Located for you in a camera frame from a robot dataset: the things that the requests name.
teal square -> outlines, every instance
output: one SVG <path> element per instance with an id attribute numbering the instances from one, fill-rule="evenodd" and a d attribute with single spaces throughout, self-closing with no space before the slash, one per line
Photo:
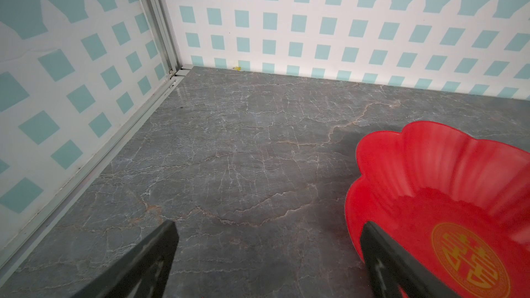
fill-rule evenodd
<path id="1" fill-rule="evenodd" d="M 45 111 L 39 112 L 26 122 L 19 125 L 18 128 L 30 137 L 30 139 L 37 145 L 59 130 L 59 126 Z"/>
<path id="2" fill-rule="evenodd" d="M 417 53 L 403 52 L 401 58 L 397 62 L 398 67 L 411 68 L 414 60 L 416 60 Z"/>
<path id="3" fill-rule="evenodd" d="M 29 96 L 29 93 L 9 72 L 0 74 L 0 111 L 10 108 Z"/>
<path id="4" fill-rule="evenodd" d="M 342 53 L 343 62 L 355 62 L 359 49 L 356 47 L 345 47 L 344 53 Z"/>
<path id="5" fill-rule="evenodd" d="M 221 10 L 219 8 L 207 8 L 208 23 L 211 25 L 221 26 Z"/>
<path id="6" fill-rule="evenodd" d="M 194 33 L 186 33 L 186 41 L 189 47 L 200 47 L 199 35 Z"/>
<path id="7" fill-rule="evenodd" d="M 55 50 L 49 54 L 41 56 L 38 60 L 48 74 L 50 74 L 51 78 L 56 82 L 74 72 L 74 68 L 71 66 L 62 50 Z"/>
<path id="8" fill-rule="evenodd" d="M 379 39 L 386 39 L 391 41 L 394 39 L 396 33 L 398 32 L 399 23 L 395 22 L 385 22 L 381 32 L 379 33 Z"/>
<path id="9" fill-rule="evenodd" d="M 459 86 L 460 82 L 446 82 L 441 90 L 446 92 L 456 92 Z"/>
<path id="10" fill-rule="evenodd" d="M 487 49 L 498 34 L 498 31 L 483 30 L 478 36 L 478 38 L 475 40 L 473 45 L 471 45 L 471 47 L 476 47 L 478 49 Z"/>
<path id="11" fill-rule="evenodd" d="M 215 57 L 214 62 L 216 68 L 226 69 L 226 59 Z"/>
<path id="12" fill-rule="evenodd" d="M 41 188 L 24 177 L 20 182 L 15 184 L 14 187 L 0 197 L 0 205 L 4 205 L 11 211 L 20 214 L 41 193 L 43 193 Z"/>
<path id="13" fill-rule="evenodd" d="M 263 29 L 276 30 L 278 26 L 278 14 L 263 13 Z"/>
<path id="14" fill-rule="evenodd" d="M 517 90 L 519 89 L 505 87 L 499 92 L 497 96 L 501 98 L 513 98 L 513 95 L 515 94 L 515 92 L 517 92 Z"/>
<path id="15" fill-rule="evenodd" d="M 308 22 L 307 15 L 296 15 L 293 14 L 293 19 L 291 20 L 291 31 L 297 33 L 305 32 L 305 24 Z"/>
<path id="16" fill-rule="evenodd" d="M 147 49 L 147 53 L 149 54 L 149 58 L 154 58 L 158 51 L 156 50 L 155 41 L 150 41 L 149 43 L 145 44 L 145 48 Z"/>
<path id="17" fill-rule="evenodd" d="M 324 68 L 313 68 L 313 71 L 311 72 L 311 77 L 324 78 L 325 72 L 326 72 L 326 69 Z"/>
<path id="18" fill-rule="evenodd" d="M 250 71 L 250 61 L 239 60 L 237 64 L 239 65 L 241 70 Z"/>
<path id="19" fill-rule="evenodd" d="M 289 42 L 289 56 L 301 57 L 304 43 Z"/>
<path id="20" fill-rule="evenodd" d="M 116 36 L 116 39 L 120 45 L 123 45 L 131 40 L 124 22 L 113 25 L 112 31 L 114 31 L 114 35 Z"/>
<path id="21" fill-rule="evenodd" d="M 274 63 L 264 62 L 261 66 L 261 71 L 264 73 L 274 74 Z"/>
<path id="22" fill-rule="evenodd" d="M 339 81 L 349 81 L 351 76 L 351 71 L 339 70 L 336 74 L 336 79 Z"/>
<path id="23" fill-rule="evenodd" d="M 198 56 L 198 55 L 191 56 L 191 63 L 195 66 L 204 66 L 202 56 Z"/>
<path id="24" fill-rule="evenodd" d="M 463 58 L 460 61 L 459 65 L 456 67 L 455 73 L 469 73 L 469 71 L 471 71 L 477 61 L 478 59 L 473 59 L 469 57 Z"/>
<path id="25" fill-rule="evenodd" d="M 237 37 L 236 42 L 238 52 L 250 52 L 250 38 Z"/>
<path id="26" fill-rule="evenodd" d="M 241 28 L 248 28 L 248 10 L 235 11 L 235 26 Z"/>
<path id="27" fill-rule="evenodd" d="M 140 67 L 142 66 L 142 63 L 140 62 L 140 58 L 138 57 L 138 53 L 136 52 L 132 52 L 125 58 L 127 59 L 127 63 L 129 64 L 129 67 L 133 73 L 136 70 L 140 69 Z"/>
<path id="28" fill-rule="evenodd" d="M 485 84 L 475 84 L 475 86 L 469 91 L 470 95 L 481 96 L 490 86 Z"/>
<path id="29" fill-rule="evenodd" d="M 525 47 L 528 41 L 530 41 L 530 34 L 517 33 L 504 49 L 520 51 Z"/>
<path id="30" fill-rule="evenodd" d="M 462 28 L 447 29 L 444 37 L 441 39 L 440 45 L 456 45 L 464 31 L 465 29 Z"/>
<path id="31" fill-rule="evenodd" d="M 276 54 L 276 41 L 263 40 L 263 54 Z"/>
<path id="32" fill-rule="evenodd" d="M 155 67 L 155 73 L 159 81 L 165 76 L 164 66 L 161 63 Z"/>
<path id="33" fill-rule="evenodd" d="M 56 150 L 51 155 L 51 158 L 54 159 L 59 166 L 67 169 L 72 163 L 79 159 L 82 154 L 83 152 L 77 147 L 77 145 L 69 140 L 58 150 Z"/>
<path id="34" fill-rule="evenodd" d="M 330 55 L 330 49 L 331 49 L 330 45 L 318 44 L 316 46 L 315 59 L 327 60 Z"/>
<path id="35" fill-rule="evenodd" d="M 225 49 L 225 38 L 219 35 L 211 36 L 211 47 L 214 50 L 224 50 Z"/>
<path id="36" fill-rule="evenodd" d="M 365 73 L 364 76 L 362 77 L 362 82 L 374 84 L 376 79 L 377 79 L 377 74 Z"/>
<path id="37" fill-rule="evenodd" d="M 79 113 L 90 107 L 91 104 L 95 103 L 94 97 L 90 94 L 86 85 L 82 85 L 66 95 L 70 103 L 74 105 L 75 109 Z"/>
<path id="38" fill-rule="evenodd" d="M 320 34 L 321 35 L 333 35 L 335 33 L 336 18 L 334 17 L 323 17 L 320 23 Z"/>
<path id="39" fill-rule="evenodd" d="M 387 50 L 374 50 L 370 58 L 370 64 L 383 64 L 385 62 Z"/>
<path id="40" fill-rule="evenodd" d="M 525 66 L 522 67 L 521 70 L 519 70 L 519 73 L 517 73 L 513 78 L 523 80 L 530 79 L 530 63 L 525 64 Z"/>
<path id="41" fill-rule="evenodd" d="M 410 35 L 409 42 L 413 42 L 413 43 L 425 42 L 425 39 L 427 39 L 427 36 L 429 35 L 431 28 L 432 26 L 416 25 L 416 27 L 414 28 L 414 31 L 412 32 L 412 35 Z"/>
<path id="42" fill-rule="evenodd" d="M 300 74 L 300 66 L 287 65 L 287 75 L 298 76 Z"/>
<path id="43" fill-rule="evenodd" d="M 194 8 L 191 6 L 179 6 L 182 22 L 195 23 Z"/>
<path id="44" fill-rule="evenodd" d="M 428 70 L 440 70 L 441 66 L 444 65 L 444 62 L 445 62 L 446 59 L 447 59 L 447 56 L 434 55 L 429 60 L 429 63 L 427 63 L 427 66 L 425 66 L 425 69 L 428 69 Z"/>
<path id="45" fill-rule="evenodd" d="M 368 21 L 353 20 L 351 22 L 350 33 L 348 35 L 350 37 L 364 37 L 364 32 L 366 30 L 367 25 Z"/>
<path id="46" fill-rule="evenodd" d="M 149 90 L 151 90 L 151 84 L 149 83 L 147 76 L 144 76 L 140 81 L 138 81 L 138 86 L 140 87 L 140 91 L 144 96 L 147 92 L 149 92 Z"/>
<path id="47" fill-rule="evenodd" d="M 418 79 L 418 82 L 416 82 L 416 85 L 414 86 L 414 88 L 427 90 L 432 81 L 433 80 L 429 80 L 429 79 Z"/>
<path id="48" fill-rule="evenodd" d="M 506 61 L 494 61 L 490 67 L 486 70 L 484 75 L 486 76 L 499 76 L 500 73 L 506 68 L 509 62 Z"/>
<path id="49" fill-rule="evenodd" d="M 109 119 L 107 119 L 104 113 L 96 116 L 96 118 L 89 123 L 90 129 L 96 134 L 97 138 L 103 136 L 111 126 Z"/>
<path id="50" fill-rule="evenodd" d="M 138 30 L 140 30 L 141 34 L 149 30 L 149 24 L 147 24 L 147 19 L 145 18 L 145 15 L 143 13 L 138 14 L 134 18 L 136 20 L 136 24 L 138 25 Z"/>
<path id="51" fill-rule="evenodd" d="M 6 171 L 9 168 L 9 165 L 0 159 L 0 174 Z"/>
<path id="52" fill-rule="evenodd" d="M 401 83 L 405 81 L 405 77 L 403 76 L 391 76 L 390 80 L 388 81 L 389 86 L 393 87 L 401 87 Z"/>
<path id="53" fill-rule="evenodd" d="M 83 43 L 83 46 L 85 47 L 85 50 L 89 54 L 92 61 L 107 54 L 107 51 L 105 50 L 105 47 L 103 46 L 103 43 L 101 43 L 101 39 L 99 39 L 97 34 L 83 38 L 81 43 Z"/>
<path id="54" fill-rule="evenodd" d="M 123 96 L 116 100 L 116 103 L 118 103 L 118 106 L 120 107 L 123 114 L 125 114 L 134 105 L 131 96 L 129 96 L 129 92 L 125 92 Z"/>

wall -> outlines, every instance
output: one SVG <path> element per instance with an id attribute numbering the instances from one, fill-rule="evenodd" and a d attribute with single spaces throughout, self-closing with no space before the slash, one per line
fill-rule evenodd
<path id="1" fill-rule="evenodd" d="M 2 0 L 0 247 L 166 80 L 139 0 Z"/>
<path id="2" fill-rule="evenodd" d="M 529 0 L 166 0 L 183 63 L 530 99 Z"/>

gray floor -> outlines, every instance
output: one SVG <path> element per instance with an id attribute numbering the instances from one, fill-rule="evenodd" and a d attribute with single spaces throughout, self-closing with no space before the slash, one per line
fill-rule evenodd
<path id="1" fill-rule="evenodd" d="M 370 297 L 343 204 L 367 133 L 426 119 L 530 151 L 530 102 L 194 68 L 0 289 L 68 297 L 163 220 L 167 297 Z"/>

gold circular border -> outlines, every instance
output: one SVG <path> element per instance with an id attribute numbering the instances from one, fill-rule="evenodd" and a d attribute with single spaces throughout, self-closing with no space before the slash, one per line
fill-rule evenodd
<path id="1" fill-rule="evenodd" d="M 470 233 L 472 233 L 476 238 L 478 238 L 480 240 L 480 242 L 482 244 L 484 244 L 485 246 L 487 246 L 487 248 L 490 249 L 491 252 L 493 252 L 493 254 L 495 255 L 495 257 L 497 258 L 497 260 L 499 260 L 499 263 L 502 267 L 502 270 L 504 272 L 504 274 L 506 275 L 506 281 L 507 281 L 507 284 L 508 284 L 508 291 L 506 293 L 506 295 L 504 295 L 503 297 L 483 297 L 483 296 L 479 296 L 477 295 L 476 293 L 474 293 L 473 291 L 469 290 L 468 288 L 466 288 L 464 285 L 462 285 L 460 282 L 462 281 L 461 278 L 456 278 L 455 276 L 453 276 L 453 274 L 451 272 L 449 272 L 445 266 L 445 264 L 442 262 L 442 260 L 440 259 L 440 256 L 438 256 L 438 253 L 437 253 L 437 250 L 436 250 L 436 246 L 434 245 L 434 231 L 436 230 L 436 228 L 440 227 L 441 225 L 444 225 L 444 224 L 450 224 L 450 225 L 453 225 L 453 226 L 456 226 L 456 227 L 459 227 L 459 228 L 462 228 Z M 468 228 L 464 227 L 464 226 L 461 226 L 459 224 L 456 224 L 456 223 L 452 223 L 452 222 L 441 222 L 441 223 L 438 223 L 437 225 L 434 226 L 433 230 L 431 231 L 431 244 L 433 245 L 433 250 L 434 250 L 434 254 L 436 255 L 436 258 L 438 259 L 438 262 L 440 262 L 440 264 L 442 265 L 442 267 L 445 269 L 445 271 L 447 272 L 447 274 L 449 274 L 454 280 L 455 282 L 457 282 L 462 288 L 466 289 L 470 294 L 478 297 L 478 298 L 507 298 L 511 293 L 512 293 L 512 284 L 510 282 L 510 276 L 508 276 L 508 272 L 506 271 L 506 268 L 504 267 L 504 264 L 502 263 L 502 260 L 499 258 L 499 256 L 495 253 L 494 249 L 492 249 L 488 244 L 486 244 L 486 242 L 484 242 L 484 240 L 482 239 L 482 237 L 480 237 L 479 235 L 477 235 L 476 233 L 474 233 L 473 231 L 469 230 Z"/>

red bowl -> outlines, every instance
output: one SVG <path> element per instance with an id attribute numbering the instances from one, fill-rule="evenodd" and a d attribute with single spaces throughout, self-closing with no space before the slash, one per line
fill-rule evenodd
<path id="1" fill-rule="evenodd" d="M 374 221 L 462 297 L 530 295 L 530 153 L 428 121 L 358 144 L 346 222 Z"/>

